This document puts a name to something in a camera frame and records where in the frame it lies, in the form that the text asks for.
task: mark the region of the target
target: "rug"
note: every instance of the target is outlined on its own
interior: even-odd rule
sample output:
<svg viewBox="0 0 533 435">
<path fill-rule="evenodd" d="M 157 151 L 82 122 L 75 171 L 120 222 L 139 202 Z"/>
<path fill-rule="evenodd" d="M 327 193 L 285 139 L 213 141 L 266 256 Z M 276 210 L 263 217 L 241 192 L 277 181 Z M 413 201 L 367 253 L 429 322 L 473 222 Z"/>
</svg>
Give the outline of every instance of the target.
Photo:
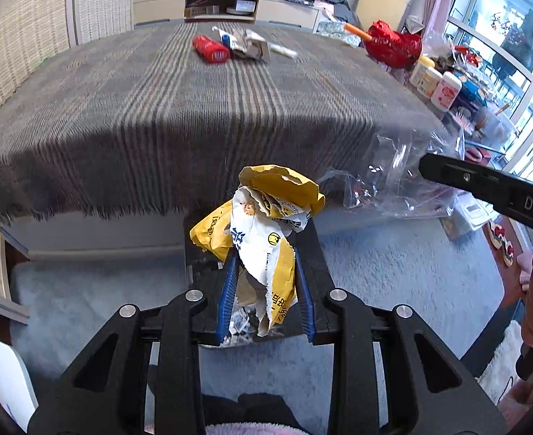
<svg viewBox="0 0 533 435">
<path fill-rule="evenodd" d="M 494 404 L 518 381 L 516 361 L 522 347 L 520 324 L 512 321 L 504 332 L 504 340 L 496 348 L 494 357 L 478 382 Z"/>
<path fill-rule="evenodd" d="M 337 286 L 372 306 L 411 305 L 458 357 L 476 340 L 503 297 L 481 231 L 454 243 L 437 219 L 399 220 L 324 236 L 321 244 Z M 46 384 L 65 370 L 119 306 L 164 305 L 185 283 L 181 255 L 15 267 L 11 295 L 29 307 L 31 317 L 28 326 L 12 323 L 11 335 L 39 402 Z M 231 399 L 244 392 L 281 395 L 305 430 L 323 434 L 332 360 L 330 345 L 313 347 L 305 336 L 226 350 L 201 348 L 202 390 Z M 381 371 L 378 379 L 386 421 Z M 146 422 L 152 421 L 153 397 L 148 393 Z"/>
</svg>

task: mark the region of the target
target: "grey striped blanket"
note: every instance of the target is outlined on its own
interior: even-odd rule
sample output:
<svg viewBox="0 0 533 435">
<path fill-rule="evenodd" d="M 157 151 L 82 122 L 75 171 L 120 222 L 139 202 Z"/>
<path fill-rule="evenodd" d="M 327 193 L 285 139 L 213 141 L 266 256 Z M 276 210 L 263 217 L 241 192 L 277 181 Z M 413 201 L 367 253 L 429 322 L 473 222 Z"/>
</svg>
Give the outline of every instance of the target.
<svg viewBox="0 0 533 435">
<path fill-rule="evenodd" d="M 212 26 L 139 29 L 45 61 L 0 109 L 0 220 L 212 206 L 247 165 L 358 174 L 378 133 L 443 132 L 362 49 L 253 26 L 298 60 L 209 64 L 192 39 Z"/>
</svg>

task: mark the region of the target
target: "crumpled paper bag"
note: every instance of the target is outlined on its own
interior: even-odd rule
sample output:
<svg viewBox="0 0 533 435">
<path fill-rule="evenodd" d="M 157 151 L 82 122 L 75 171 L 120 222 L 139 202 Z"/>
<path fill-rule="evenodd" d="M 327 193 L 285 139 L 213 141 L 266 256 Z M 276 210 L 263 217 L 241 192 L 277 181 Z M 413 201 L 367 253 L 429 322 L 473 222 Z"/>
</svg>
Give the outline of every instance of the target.
<svg viewBox="0 0 533 435">
<path fill-rule="evenodd" d="M 264 336 L 296 302 L 295 253 L 287 236 L 305 229 L 325 196 L 314 181 L 277 165 L 245 167 L 238 178 L 232 200 L 196 224 L 190 238 L 222 261 L 236 247 L 247 272 L 238 277 L 238 302 L 254 299 Z"/>
</svg>

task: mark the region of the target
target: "slipper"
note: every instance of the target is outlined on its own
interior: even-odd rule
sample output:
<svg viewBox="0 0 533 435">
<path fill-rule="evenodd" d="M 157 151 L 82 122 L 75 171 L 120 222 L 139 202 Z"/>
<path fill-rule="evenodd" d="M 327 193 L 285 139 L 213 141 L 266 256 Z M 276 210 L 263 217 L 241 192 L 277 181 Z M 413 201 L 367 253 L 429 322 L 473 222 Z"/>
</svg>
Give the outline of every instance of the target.
<svg viewBox="0 0 533 435">
<path fill-rule="evenodd" d="M 494 248 L 496 248 L 496 250 L 500 250 L 500 248 L 502 248 L 502 239 L 506 236 L 506 230 L 501 225 L 489 221 L 488 233 Z"/>
<path fill-rule="evenodd" d="M 502 256 L 507 267 L 511 267 L 514 263 L 514 247 L 511 241 L 507 241 L 502 237 Z"/>
</svg>

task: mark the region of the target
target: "shelf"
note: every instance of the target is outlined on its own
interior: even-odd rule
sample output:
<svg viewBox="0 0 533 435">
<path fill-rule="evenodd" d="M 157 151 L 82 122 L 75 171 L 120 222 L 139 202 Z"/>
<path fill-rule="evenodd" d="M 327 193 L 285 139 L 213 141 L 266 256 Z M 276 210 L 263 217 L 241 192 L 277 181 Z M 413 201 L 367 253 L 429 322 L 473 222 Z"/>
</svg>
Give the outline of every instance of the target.
<svg viewBox="0 0 533 435">
<path fill-rule="evenodd" d="M 185 18 L 187 21 L 190 20 L 228 20 L 228 21 L 254 21 L 254 16 L 244 16 L 237 14 L 199 14 L 198 16 L 193 16 L 190 18 Z"/>
</svg>

